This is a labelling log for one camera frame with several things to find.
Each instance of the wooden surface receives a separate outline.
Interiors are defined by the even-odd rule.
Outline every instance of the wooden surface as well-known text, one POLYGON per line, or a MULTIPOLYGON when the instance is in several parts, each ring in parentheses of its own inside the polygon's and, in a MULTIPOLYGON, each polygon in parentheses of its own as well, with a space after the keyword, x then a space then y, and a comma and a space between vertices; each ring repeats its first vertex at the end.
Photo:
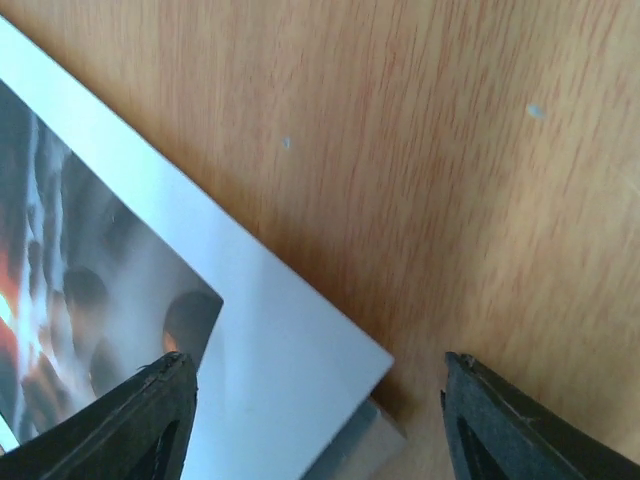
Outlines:
POLYGON ((448 349, 640 461, 638 2, 0 12, 396 356, 381 479, 452 478, 448 349))

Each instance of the paint speck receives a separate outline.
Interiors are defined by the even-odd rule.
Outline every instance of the paint speck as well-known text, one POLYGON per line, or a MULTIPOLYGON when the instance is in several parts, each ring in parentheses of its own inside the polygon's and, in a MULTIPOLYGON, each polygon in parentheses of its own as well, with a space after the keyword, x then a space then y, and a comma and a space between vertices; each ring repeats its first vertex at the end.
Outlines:
POLYGON ((533 118, 537 118, 538 120, 544 120, 547 116, 547 114, 544 113, 544 110, 542 110, 538 105, 528 105, 527 112, 533 118))

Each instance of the black object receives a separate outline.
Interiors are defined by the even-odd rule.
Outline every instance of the black object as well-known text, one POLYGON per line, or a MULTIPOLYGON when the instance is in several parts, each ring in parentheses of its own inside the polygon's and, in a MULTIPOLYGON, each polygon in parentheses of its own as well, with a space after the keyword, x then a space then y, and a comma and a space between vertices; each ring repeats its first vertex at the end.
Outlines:
POLYGON ((177 480, 196 369, 168 353, 67 421, 0 458, 0 479, 177 480))
POLYGON ((458 480, 628 480, 640 466, 572 427, 471 355, 446 354, 442 410, 458 480))

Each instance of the wood grain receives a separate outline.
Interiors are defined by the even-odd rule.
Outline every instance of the wood grain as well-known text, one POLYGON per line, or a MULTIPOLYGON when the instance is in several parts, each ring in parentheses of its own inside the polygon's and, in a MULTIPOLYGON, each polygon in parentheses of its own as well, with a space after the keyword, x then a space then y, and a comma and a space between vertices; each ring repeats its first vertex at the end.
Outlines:
POLYGON ((396 356, 381 479, 452 478, 449 349, 640 461, 638 2, 0 12, 396 356))

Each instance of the dark photo area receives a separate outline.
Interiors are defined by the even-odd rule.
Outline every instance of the dark photo area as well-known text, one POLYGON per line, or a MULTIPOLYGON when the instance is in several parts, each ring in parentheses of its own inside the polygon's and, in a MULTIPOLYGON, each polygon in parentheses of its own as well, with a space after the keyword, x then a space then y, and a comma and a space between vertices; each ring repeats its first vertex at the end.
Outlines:
POLYGON ((199 367, 222 304, 0 82, 0 414, 18 441, 164 352, 199 367))

